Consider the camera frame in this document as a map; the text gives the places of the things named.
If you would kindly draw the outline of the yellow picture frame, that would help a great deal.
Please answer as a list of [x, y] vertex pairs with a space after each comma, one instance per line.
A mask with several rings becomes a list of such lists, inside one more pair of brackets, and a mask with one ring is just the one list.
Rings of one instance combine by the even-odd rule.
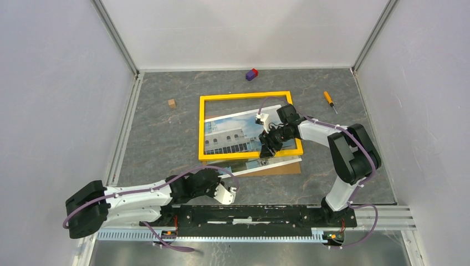
[[270, 91], [258, 93], [240, 93], [240, 94], [219, 94], [219, 95], [202, 95], [200, 96], [200, 109], [199, 109], [199, 122], [198, 122], [198, 159], [200, 161], [216, 161], [216, 160], [239, 160], [249, 158], [259, 158], [260, 152], [239, 152], [232, 154], [209, 154], [204, 153], [205, 147], [205, 102], [206, 101], [224, 101], [224, 100], [240, 100], [240, 99], [255, 99], [255, 98], [268, 98], [268, 97], [281, 97], [288, 104], [292, 104], [292, 96], [289, 91]]

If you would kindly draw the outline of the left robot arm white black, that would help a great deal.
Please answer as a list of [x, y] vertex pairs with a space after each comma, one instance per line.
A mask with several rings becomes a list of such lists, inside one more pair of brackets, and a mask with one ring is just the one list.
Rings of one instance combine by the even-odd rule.
[[147, 185], [106, 187], [91, 181], [65, 201], [63, 228], [71, 239], [90, 236], [102, 228], [157, 222], [169, 225], [176, 204], [207, 196], [221, 204], [234, 202], [239, 185], [226, 186], [220, 167], [202, 166]]

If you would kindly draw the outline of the orange handled screwdriver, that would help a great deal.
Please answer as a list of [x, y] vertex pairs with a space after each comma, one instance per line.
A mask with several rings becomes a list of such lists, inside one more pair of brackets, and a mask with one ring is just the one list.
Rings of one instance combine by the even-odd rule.
[[334, 110], [336, 114], [338, 114], [338, 111], [335, 108], [335, 104], [330, 96], [330, 94], [327, 91], [323, 92], [323, 95], [325, 97], [325, 100], [328, 102], [329, 106]]

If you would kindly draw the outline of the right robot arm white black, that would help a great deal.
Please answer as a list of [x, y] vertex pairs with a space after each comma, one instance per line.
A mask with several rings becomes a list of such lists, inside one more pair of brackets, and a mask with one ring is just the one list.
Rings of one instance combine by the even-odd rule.
[[319, 121], [297, 112], [292, 104], [277, 109], [280, 124], [269, 121], [269, 115], [259, 111], [256, 124], [263, 126], [259, 135], [260, 157], [273, 157], [289, 140], [305, 140], [321, 144], [330, 150], [337, 178], [330, 192], [322, 199], [320, 219], [327, 226], [342, 220], [352, 198], [381, 166], [380, 155], [361, 124], [349, 127]]

